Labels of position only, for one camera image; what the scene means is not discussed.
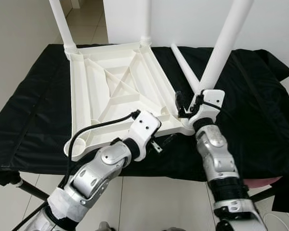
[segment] cable connector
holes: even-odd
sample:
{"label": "cable connector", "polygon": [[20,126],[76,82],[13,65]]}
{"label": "cable connector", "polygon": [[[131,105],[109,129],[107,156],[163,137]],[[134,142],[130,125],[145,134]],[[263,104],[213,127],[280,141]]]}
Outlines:
{"label": "cable connector", "polygon": [[196,115],[197,112],[199,111],[200,105],[204,103],[203,99],[204,99],[204,95],[202,91],[200,95],[196,96],[195,104],[189,108],[189,113],[188,113],[188,110],[185,109],[183,106],[183,102],[184,102],[183,94],[180,91],[177,91],[175,95],[175,100],[176,100],[175,104],[178,110],[178,117],[179,118],[191,118],[194,115]]}
{"label": "cable connector", "polygon": [[139,114],[141,113],[140,110],[137,109],[137,111],[131,112],[131,117],[133,118],[133,120],[135,120]]}

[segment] pink object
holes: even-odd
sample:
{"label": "pink object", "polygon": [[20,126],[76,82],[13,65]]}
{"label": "pink object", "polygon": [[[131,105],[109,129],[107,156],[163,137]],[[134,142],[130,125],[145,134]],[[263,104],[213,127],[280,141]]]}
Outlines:
{"label": "pink object", "polygon": [[250,189],[260,188],[269,184],[273,184],[280,178],[281,177],[266,178],[266,179],[244,179],[244,184],[246,184]]}

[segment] white plastic leg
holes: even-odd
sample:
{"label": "white plastic leg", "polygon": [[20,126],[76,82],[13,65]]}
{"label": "white plastic leg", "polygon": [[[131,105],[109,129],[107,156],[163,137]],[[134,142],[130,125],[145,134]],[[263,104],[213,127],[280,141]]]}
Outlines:
{"label": "white plastic leg", "polygon": [[56,19],[56,22],[57,22],[57,25],[58,25],[58,28],[59,28],[59,31],[63,40],[66,56],[69,59],[69,54],[77,52],[76,44],[74,43],[71,33],[69,31],[60,1],[49,0],[49,2],[52,7],[53,15]]}
{"label": "white plastic leg", "polygon": [[253,2],[254,0],[234,0],[201,78],[198,93],[215,87]]}
{"label": "white plastic leg", "polygon": [[185,58],[183,57],[183,55],[179,51],[178,47],[174,43],[171,45],[171,49],[172,49],[172,52],[173,52],[175,58],[177,59],[179,65],[180,65],[189,85],[191,86],[194,94],[196,94],[197,90],[199,88],[199,80],[197,79],[195,73],[192,71],[192,69],[188,65],[187,61],[185,60]]}
{"label": "white plastic leg", "polygon": [[151,0],[140,0],[139,1],[139,12],[141,13],[141,28],[143,29],[140,38],[140,44],[142,46],[150,46],[151,40]]}

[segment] stool leg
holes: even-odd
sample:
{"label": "stool leg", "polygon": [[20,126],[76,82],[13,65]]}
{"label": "stool leg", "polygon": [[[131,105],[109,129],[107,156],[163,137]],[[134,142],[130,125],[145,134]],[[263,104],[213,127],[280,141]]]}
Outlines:
{"label": "stool leg", "polygon": [[264,200],[266,198],[269,198],[271,196],[274,196],[275,193],[276,193],[276,190],[274,188],[270,188],[270,189],[264,190],[260,193],[257,193],[255,195],[251,196],[250,199],[253,202],[257,202],[257,201],[261,201],[261,200]]}

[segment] black cable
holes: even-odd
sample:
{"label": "black cable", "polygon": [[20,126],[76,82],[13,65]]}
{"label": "black cable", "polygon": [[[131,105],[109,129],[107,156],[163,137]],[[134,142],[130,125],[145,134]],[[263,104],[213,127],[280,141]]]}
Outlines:
{"label": "black cable", "polygon": [[18,231],[24,224],[26,224],[31,218],[34,217],[41,209],[48,205],[47,201],[37,207],[32,213],[30,213],[25,219],[23,219],[12,231]]}
{"label": "black cable", "polygon": [[222,113],[224,113],[224,114],[225,114],[226,116],[228,116],[233,122],[235,122],[235,123],[237,124],[236,120],[235,120],[235,119],[232,117],[232,115],[231,115],[229,112],[227,112],[225,109],[223,109],[223,108],[221,108],[221,107],[219,107],[219,106],[217,106],[217,105],[215,105],[215,104],[209,103],[209,102],[203,101],[202,103],[205,104],[205,105],[207,105],[207,106],[214,107],[214,108],[216,108],[217,110],[220,110]]}
{"label": "black cable", "polygon": [[120,119],[116,119],[116,120],[112,120],[112,121],[108,121],[108,122],[105,122],[105,123],[101,123],[101,124],[96,124],[96,125],[92,125],[92,126],[88,126],[86,128],[83,128],[81,130],[79,130],[78,132],[75,133],[75,135],[73,136],[73,138],[71,139],[70,141],[70,144],[69,144],[69,149],[68,149],[68,161],[67,161],[67,170],[66,170],[66,175],[64,177],[64,181],[61,185],[59,185],[58,187],[59,188],[63,188],[67,182],[68,182],[68,179],[69,179],[69,176],[71,174],[71,165],[72,165],[72,151],[73,151],[73,145],[76,141],[76,138],[81,134],[81,133],[84,133],[88,130],[91,130],[91,129],[95,129],[95,128],[99,128],[99,127],[103,127],[103,126],[107,126],[107,125],[110,125],[110,124],[115,124],[115,123],[119,123],[119,122],[122,122],[124,120],[127,120],[128,118],[130,117],[133,117],[134,119],[139,115],[140,111],[137,110],[135,112],[132,112],[130,113],[129,115],[123,117],[123,118],[120,118]]}

